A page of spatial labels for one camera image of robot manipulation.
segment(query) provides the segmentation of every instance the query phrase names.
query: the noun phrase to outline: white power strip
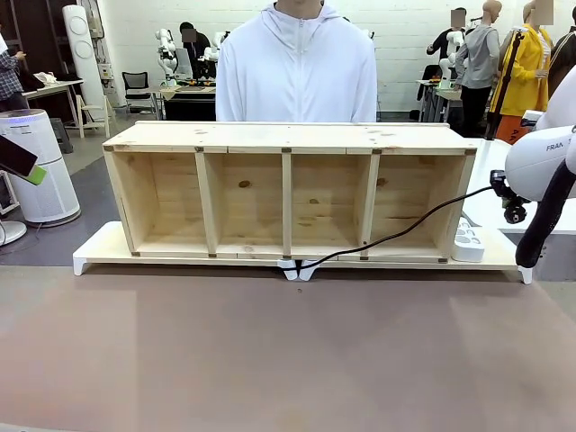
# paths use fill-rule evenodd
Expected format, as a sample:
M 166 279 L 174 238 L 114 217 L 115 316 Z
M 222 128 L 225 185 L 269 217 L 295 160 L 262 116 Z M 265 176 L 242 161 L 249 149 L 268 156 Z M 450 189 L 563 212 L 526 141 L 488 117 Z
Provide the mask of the white power strip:
M 452 259 L 465 263 L 480 263 L 484 258 L 484 245 L 466 218 L 460 218 L 454 240 Z

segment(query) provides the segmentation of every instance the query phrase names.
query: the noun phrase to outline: yellow jacket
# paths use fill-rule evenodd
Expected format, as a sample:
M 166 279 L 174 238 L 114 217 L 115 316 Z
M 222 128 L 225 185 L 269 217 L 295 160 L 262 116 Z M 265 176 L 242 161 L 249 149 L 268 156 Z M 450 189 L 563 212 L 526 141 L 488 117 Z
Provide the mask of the yellow jacket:
M 504 104 L 500 112 L 503 115 L 522 117 L 526 110 L 546 111 L 548 107 L 548 80 L 536 78 L 536 71 L 540 68 L 550 70 L 550 58 L 547 59 L 546 64 L 542 67 L 544 49 L 538 33 L 529 24 L 525 24 L 524 27 L 528 29 L 528 32 L 524 33 L 524 39 L 520 42 L 516 60 L 514 61 L 512 79 L 508 85 Z M 550 45 L 551 50 L 553 45 L 550 36 L 542 28 L 540 32 L 548 42 L 548 45 Z M 513 41 L 514 38 L 512 38 L 512 42 L 506 51 L 502 77 L 506 74 L 510 62 Z M 491 112 L 496 111 L 496 103 L 503 85 L 502 77 L 492 97 Z

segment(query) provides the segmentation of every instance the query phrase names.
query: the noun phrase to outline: wooden cubby shelf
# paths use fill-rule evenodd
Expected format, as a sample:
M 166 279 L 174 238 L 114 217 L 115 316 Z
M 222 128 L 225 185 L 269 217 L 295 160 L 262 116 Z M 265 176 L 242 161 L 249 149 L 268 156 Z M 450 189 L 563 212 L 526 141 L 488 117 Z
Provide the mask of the wooden cubby shelf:
M 143 121 L 104 144 L 130 252 L 318 259 L 464 194 L 475 146 L 443 125 Z M 334 262 L 442 263 L 462 203 Z

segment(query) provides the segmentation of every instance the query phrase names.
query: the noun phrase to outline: shelf compartment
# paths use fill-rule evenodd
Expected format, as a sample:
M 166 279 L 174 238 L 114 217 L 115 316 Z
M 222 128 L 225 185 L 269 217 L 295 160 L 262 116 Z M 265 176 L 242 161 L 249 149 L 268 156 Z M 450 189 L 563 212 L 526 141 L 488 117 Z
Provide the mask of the shelf compartment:
M 456 197 L 467 159 L 465 156 L 381 156 L 371 241 L 407 229 L 436 205 Z M 451 227 L 461 211 L 462 206 L 457 204 L 439 211 L 405 236 L 370 249 L 369 259 L 426 263 L 449 258 L 455 233 L 451 233 Z
M 207 257 L 193 153 L 106 153 L 133 255 Z
M 292 155 L 292 257 L 314 259 L 360 245 L 370 156 Z M 360 259 L 349 254 L 343 259 Z
M 283 256 L 281 155 L 198 155 L 206 172 L 204 201 L 210 204 L 209 248 L 218 258 Z

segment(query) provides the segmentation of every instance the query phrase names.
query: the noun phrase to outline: black stand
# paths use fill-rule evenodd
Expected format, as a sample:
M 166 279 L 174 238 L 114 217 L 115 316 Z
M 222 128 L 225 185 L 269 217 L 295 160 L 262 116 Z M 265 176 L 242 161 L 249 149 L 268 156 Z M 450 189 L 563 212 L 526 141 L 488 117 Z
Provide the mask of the black stand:
M 504 104 L 504 98 L 506 97 L 506 92 L 512 80 L 512 69 L 514 67 L 514 61 L 516 61 L 516 55 L 518 54 L 518 48 L 520 48 L 520 42 L 524 39 L 524 35 L 521 31 L 516 31 L 514 35 L 514 41 L 512 42 L 512 53 L 510 55 L 510 61 L 508 62 L 508 67 L 506 68 L 506 74 L 502 78 L 502 88 L 498 96 L 498 101 L 496 102 L 496 108 L 492 115 L 491 121 L 488 123 L 488 128 L 486 129 L 486 136 L 484 137 L 488 141 L 494 141 L 496 137 L 496 132 L 500 126 L 500 120 L 502 116 L 500 112 L 502 111 L 502 105 Z

